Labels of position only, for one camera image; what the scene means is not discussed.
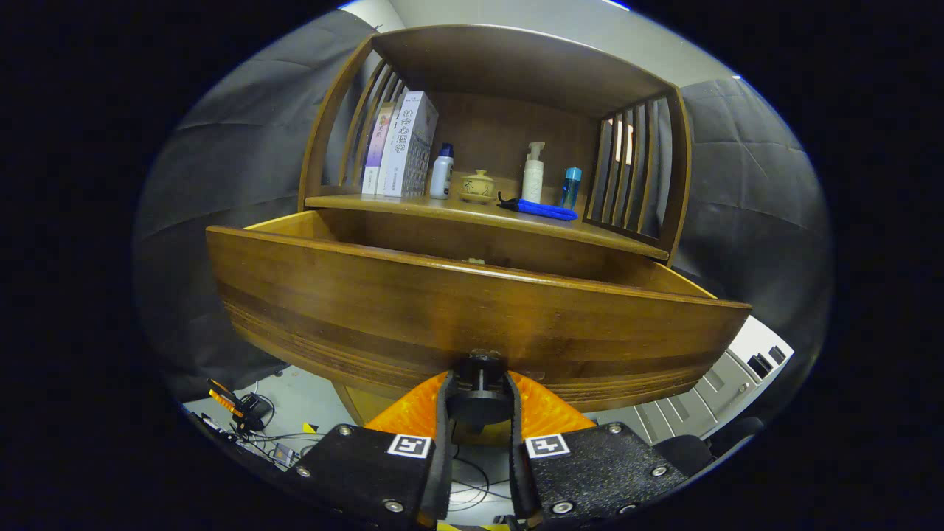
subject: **book spine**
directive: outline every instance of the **book spine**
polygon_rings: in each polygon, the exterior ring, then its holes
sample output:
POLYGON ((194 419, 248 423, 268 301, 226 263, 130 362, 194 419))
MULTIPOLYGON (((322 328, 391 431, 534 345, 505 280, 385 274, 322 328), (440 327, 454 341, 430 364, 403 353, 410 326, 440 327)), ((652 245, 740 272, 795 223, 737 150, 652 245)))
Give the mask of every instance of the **book spine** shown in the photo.
POLYGON ((423 93, 410 92, 406 94, 403 100, 403 107, 400 108, 400 115, 396 120, 396 127, 388 133, 393 137, 393 152, 390 154, 390 170, 387 172, 387 180, 384 182, 384 195, 390 197, 405 197, 410 193, 410 184, 405 182, 409 177, 406 175, 406 161, 410 155, 411 137, 413 136, 413 127, 415 126, 416 112, 419 110, 419 104, 423 99, 423 93))
POLYGON ((377 175, 377 194, 383 195, 386 189, 386 182, 388 175, 390 174, 391 166, 391 154, 394 152, 394 130, 396 130, 396 121, 400 115, 400 108, 403 106, 403 98, 405 94, 401 94, 400 97, 396 100, 394 109, 390 113, 390 128, 387 130, 387 141, 383 148, 384 156, 380 159, 380 171, 377 175))
POLYGON ((374 131, 370 136, 370 147, 367 148, 367 160, 363 170, 362 194, 376 194, 380 162, 383 158, 384 147, 387 143, 387 131, 390 129, 390 117, 394 110, 393 104, 384 103, 380 106, 374 131))

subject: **lotion dispenser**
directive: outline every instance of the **lotion dispenser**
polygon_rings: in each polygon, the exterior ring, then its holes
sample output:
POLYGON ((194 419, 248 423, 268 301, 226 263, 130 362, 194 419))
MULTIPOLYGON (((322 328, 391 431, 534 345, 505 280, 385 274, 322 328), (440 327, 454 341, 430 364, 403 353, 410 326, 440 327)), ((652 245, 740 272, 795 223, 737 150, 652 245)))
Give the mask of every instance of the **lotion dispenser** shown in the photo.
POLYGON ((544 184, 544 163, 538 161, 538 155, 544 148, 543 142, 528 144, 531 153, 525 161, 525 178, 521 185, 521 198, 532 203, 541 202, 541 187, 544 184))

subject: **wooden cabinet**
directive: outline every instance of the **wooden cabinet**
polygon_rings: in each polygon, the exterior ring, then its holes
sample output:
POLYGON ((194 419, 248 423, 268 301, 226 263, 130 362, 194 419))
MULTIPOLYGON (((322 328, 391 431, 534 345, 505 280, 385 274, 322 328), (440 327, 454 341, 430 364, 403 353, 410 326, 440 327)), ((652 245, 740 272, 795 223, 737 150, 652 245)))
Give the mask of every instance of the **wooden cabinet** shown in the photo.
POLYGON ((676 87, 588 46, 496 26, 372 35, 318 111, 299 213, 207 229, 220 296, 242 337, 331 379, 362 421, 376 412, 370 397, 402 396, 473 349, 500 352, 583 411, 684 393, 750 313, 667 267, 684 220, 688 136, 676 87), (326 175, 338 108, 371 53, 381 62, 343 133, 340 171, 326 175), (582 218, 362 196, 379 103, 406 87, 430 93, 435 142, 455 144, 455 173, 485 168, 506 197, 520 193, 530 141, 548 143, 545 202, 559 200, 566 167, 582 167, 582 218), (652 134, 628 131, 651 133, 646 108, 657 99, 671 115, 671 183, 660 233, 643 234, 652 134), (605 160, 617 136, 623 153, 632 136, 630 161, 605 160))

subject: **book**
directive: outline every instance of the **book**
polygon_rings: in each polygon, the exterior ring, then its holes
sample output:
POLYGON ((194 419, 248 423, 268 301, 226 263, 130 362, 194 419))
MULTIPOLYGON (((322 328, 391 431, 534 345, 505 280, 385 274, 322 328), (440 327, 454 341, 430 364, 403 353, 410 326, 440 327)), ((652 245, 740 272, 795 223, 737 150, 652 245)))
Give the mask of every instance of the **book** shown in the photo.
POLYGON ((394 126, 387 133, 392 140, 392 151, 385 152, 383 157, 385 162, 390 161, 383 194, 390 197, 410 197, 425 192, 432 137, 439 119, 439 112, 425 93, 409 91, 405 96, 394 126))
POLYGON ((380 174, 380 161, 387 143, 387 131, 390 130, 390 119, 394 113, 395 104, 393 101, 388 101, 380 106, 377 122, 374 124, 374 131, 370 135, 370 147, 367 148, 367 161, 364 163, 361 186, 362 194, 376 194, 378 192, 377 181, 380 174))
POLYGON ((403 100, 406 98, 406 93, 401 94, 399 98, 396 99, 394 104, 394 110, 390 113, 390 126, 387 130, 387 140, 383 145, 383 154, 380 157, 380 171, 377 174, 377 192, 374 194, 383 195, 384 183, 387 181, 387 173, 390 171, 390 157, 389 153, 394 152, 394 126, 396 125, 396 119, 400 115, 400 108, 403 107, 403 100))

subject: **white wall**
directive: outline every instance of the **white wall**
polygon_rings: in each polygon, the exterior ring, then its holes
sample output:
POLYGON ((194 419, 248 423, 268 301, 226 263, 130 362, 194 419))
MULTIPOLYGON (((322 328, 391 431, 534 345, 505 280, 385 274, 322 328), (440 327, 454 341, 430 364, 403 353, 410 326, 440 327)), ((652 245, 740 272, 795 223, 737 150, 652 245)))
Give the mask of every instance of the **white wall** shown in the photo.
POLYGON ((387 0, 357 0, 341 6, 341 10, 360 18, 380 33, 406 27, 387 0))
POLYGON ((494 24, 542 31, 594 46, 680 87, 734 74, 679 35, 602 0, 390 0, 390 4, 406 27, 494 24))

